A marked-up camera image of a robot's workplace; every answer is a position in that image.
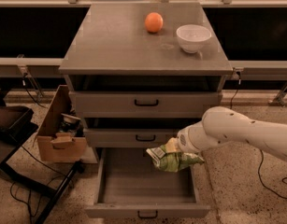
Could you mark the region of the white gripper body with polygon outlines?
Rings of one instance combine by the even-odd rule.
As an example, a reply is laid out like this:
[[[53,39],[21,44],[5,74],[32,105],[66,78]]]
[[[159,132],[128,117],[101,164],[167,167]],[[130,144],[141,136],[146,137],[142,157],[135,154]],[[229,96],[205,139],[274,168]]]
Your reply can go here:
[[[200,143],[203,128],[200,123],[179,130],[177,141],[179,149],[184,153],[197,153],[201,150]]]

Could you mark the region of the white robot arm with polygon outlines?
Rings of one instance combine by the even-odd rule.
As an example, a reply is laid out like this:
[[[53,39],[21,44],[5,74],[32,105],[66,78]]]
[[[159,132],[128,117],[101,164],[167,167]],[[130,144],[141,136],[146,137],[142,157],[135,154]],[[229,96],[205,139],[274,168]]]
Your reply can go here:
[[[241,142],[287,161],[287,124],[250,119],[222,106],[208,109],[202,119],[181,129],[165,148],[168,153],[199,153]]]

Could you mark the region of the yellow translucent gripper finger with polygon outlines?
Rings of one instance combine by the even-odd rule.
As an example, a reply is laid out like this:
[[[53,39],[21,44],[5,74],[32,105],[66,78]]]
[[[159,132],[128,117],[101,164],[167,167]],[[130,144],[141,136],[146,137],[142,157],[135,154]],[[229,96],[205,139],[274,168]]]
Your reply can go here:
[[[177,153],[180,152],[178,146],[178,139],[177,138],[170,138],[168,142],[165,144],[165,151],[167,153]]]

